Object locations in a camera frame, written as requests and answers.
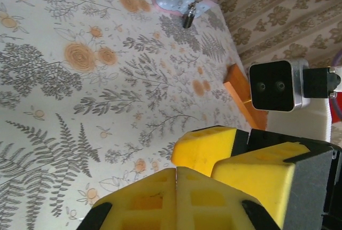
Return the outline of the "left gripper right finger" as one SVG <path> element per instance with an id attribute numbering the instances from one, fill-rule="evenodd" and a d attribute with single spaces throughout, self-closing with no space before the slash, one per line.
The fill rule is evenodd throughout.
<path id="1" fill-rule="evenodd" d="M 187 167 L 176 169 L 177 229 L 279 229 L 253 196 Z"/>

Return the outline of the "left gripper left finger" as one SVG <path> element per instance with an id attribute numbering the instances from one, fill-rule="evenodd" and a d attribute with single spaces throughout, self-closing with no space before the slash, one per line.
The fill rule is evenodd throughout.
<path id="1" fill-rule="evenodd" d="M 161 170 L 102 197 L 77 229 L 176 229 L 176 169 Z"/>

